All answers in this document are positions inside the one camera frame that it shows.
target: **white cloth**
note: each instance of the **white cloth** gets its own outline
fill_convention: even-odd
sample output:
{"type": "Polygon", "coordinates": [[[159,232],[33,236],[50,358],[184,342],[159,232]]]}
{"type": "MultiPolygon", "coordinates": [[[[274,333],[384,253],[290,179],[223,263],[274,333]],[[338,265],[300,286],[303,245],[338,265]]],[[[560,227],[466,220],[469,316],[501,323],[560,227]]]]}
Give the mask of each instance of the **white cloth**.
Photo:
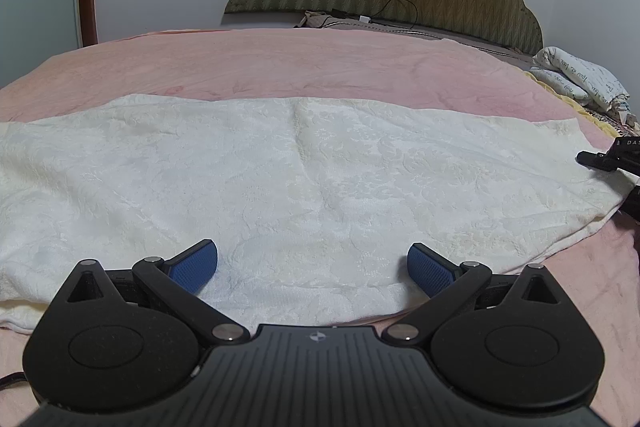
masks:
{"type": "Polygon", "coordinates": [[[596,232],[634,185],[579,166],[576,120],[367,100],[131,95],[0,123],[0,323],[36,325],[81,259],[129,268],[203,238],[201,297],[251,330],[392,314],[422,242],[496,272],[596,232]]]}
{"type": "Polygon", "coordinates": [[[629,98],[629,93],[609,70],[574,57],[560,48],[543,48],[533,57],[533,61],[545,70],[562,71],[570,81],[584,89],[604,112],[611,109],[613,99],[629,98]]]}

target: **bed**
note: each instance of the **bed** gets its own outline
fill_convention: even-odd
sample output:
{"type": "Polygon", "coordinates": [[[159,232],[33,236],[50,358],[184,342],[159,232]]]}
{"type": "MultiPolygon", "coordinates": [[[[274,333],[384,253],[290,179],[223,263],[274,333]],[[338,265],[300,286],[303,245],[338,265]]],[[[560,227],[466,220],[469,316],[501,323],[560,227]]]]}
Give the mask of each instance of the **bed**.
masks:
{"type": "MultiPolygon", "coordinates": [[[[594,147],[609,147],[615,130],[522,71],[542,47],[538,22],[523,0],[414,1],[417,16],[402,3],[389,4],[382,15],[405,28],[419,24],[444,34],[423,39],[370,28],[336,31],[320,23],[281,30],[176,30],[76,50],[0,90],[0,121],[69,114],[132,93],[197,100],[358,98],[532,122],[577,118],[594,147]]],[[[226,11],[298,10],[302,18],[305,10],[337,10],[343,17],[385,10],[387,2],[230,0],[226,11]]],[[[606,367],[593,408],[614,427],[640,417],[639,233],[640,225],[618,212],[597,233],[545,261],[604,346],[606,367]]],[[[380,330],[397,318],[366,322],[380,330]]],[[[0,375],[20,369],[27,339],[0,328],[0,375]]],[[[28,387],[0,393],[0,425],[16,425],[34,407],[28,387]]]]}
{"type": "MultiPolygon", "coordinates": [[[[578,118],[594,146],[606,148],[611,140],[526,74],[473,47],[311,28],[166,32],[53,57],[0,92],[0,120],[66,114],[129,93],[201,100],[365,98],[530,121],[578,118]],[[250,59],[241,52],[245,47],[255,50],[250,59]],[[361,57],[357,63],[355,55],[361,57]]],[[[618,213],[598,233],[545,263],[605,347],[606,368],[593,406],[621,427],[640,416],[634,398],[640,383],[639,231],[618,213]]],[[[27,336],[0,331],[0,373],[7,374],[19,369],[27,336]]],[[[4,391],[2,427],[16,425],[35,406],[28,387],[4,391]]]]}

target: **mattress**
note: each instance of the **mattress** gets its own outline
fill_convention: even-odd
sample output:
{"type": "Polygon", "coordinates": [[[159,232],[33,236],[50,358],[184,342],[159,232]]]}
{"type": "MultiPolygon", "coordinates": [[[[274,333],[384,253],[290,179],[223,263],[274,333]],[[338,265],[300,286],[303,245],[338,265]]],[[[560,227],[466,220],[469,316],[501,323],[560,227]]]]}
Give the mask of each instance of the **mattress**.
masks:
{"type": "MultiPolygon", "coordinates": [[[[67,114],[131,93],[364,98],[529,121],[578,118],[592,145],[606,149],[611,142],[521,70],[471,46],[311,28],[166,32],[69,52],[0,90],[0,121],[67,114]]],[[[604,346],[606,367],[593,408],[616,427],[640,417],[634,391],[640,386],[639,233],[638,224],[619,213],[545,262],[604,346]]],[[[19,369],[26,340],[0,332],[0,374],[19,369]]],[[[0,425],[16,425],[34,407],[26,386],[0,393],[0,425]]]]}
{"type": "Polygon", "coordinates": [[[425,39],[428,41],[450,39],[460,44],[473,46],[479,50],[489,53],[498,60],[512,64],[523,71],[529,71],[534,65],[533,58],[518,50],[505,48],[498,44],[471,37],[460,33],[420,26],[415,24],[405,24],[398,22],[388,22],[385,20],[372,19],[364,22],[351,17],[333,17],[323,12],[305,12],[305,17],[299,24],[303,28],[334,28],[337,30],[366,30],[371,32],[390,33],[395,35],[405,35],[425,39]]]}

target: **black bracket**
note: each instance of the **black bracket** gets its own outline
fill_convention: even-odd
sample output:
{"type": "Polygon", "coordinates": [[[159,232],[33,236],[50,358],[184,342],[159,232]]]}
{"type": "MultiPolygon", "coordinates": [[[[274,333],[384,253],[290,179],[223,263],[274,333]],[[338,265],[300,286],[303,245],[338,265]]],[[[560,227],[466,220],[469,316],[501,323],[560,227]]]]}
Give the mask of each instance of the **black bracket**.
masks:
{"type": "MultiPolygon", "coordinates": [[[[616,138],[606,153],[578,152],[575,160],[585,167],[605,172],[621,169],[640,176],[640,137],[616,138]]],[[[625,214],[640,221],[640,187],[636,186],[620,206],[625,214]]]]}
{"type": "Polygon", "coordinates": [[[452,388],[494,407],[553,411],[593,399],[602,346],[542,264],[494,275],[416,243],[407,268],[430,300],[386,328],[383,341],[418,347],[452,388]]]}

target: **black cable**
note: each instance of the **black cable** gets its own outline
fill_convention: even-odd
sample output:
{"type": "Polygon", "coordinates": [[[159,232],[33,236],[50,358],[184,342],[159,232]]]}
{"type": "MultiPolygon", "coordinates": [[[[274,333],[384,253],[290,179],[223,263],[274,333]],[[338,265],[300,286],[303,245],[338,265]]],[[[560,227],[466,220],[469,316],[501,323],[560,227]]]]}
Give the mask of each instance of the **black cable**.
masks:
{"type": "Polygon", "coordinates": [[[27,381],[27,377],[24,376],[23,372],[20,371],[18,373],[12,373],[10,375],[7,375],[6,377],[0,378],[0,391],[2,391],[3,389],[6,389],[7,387],[15,385],[16,383],[26,382],[26,381],[27,381]]]}
{"type": "MultiPolygon", "coordinates": [[[[385,10],[385,8],[386,8],[387,6],[389,6],[389,3],[390,3],[391,1],[393,1],[393,0],[388,0],[388,1],[385,3],[385,5],[382,7],[382,9],[380,9],[380,10],[378,10],[376,13],[374,13],[374,14],[371,16],[371,18],[373,19],[373,17],[375,17],[376,15],[380,15],[380,14],[385,10]]],[[[412,28],[415,26],[415,23],[417,23],[417,22],[418,22],[418,8],[417,8],[417,6],[416,6],[413,2],[411,2],[411,1],[409,1],[409,0],[400,0],[400,1],[407,1],[409,4],[411,4],[411,6],[413,6],[413,7],[414,7],[414,10],[415,10],[415,19],[414,19],[414,23],[409,27],[409,29],[412,29],[412,28]]]]}

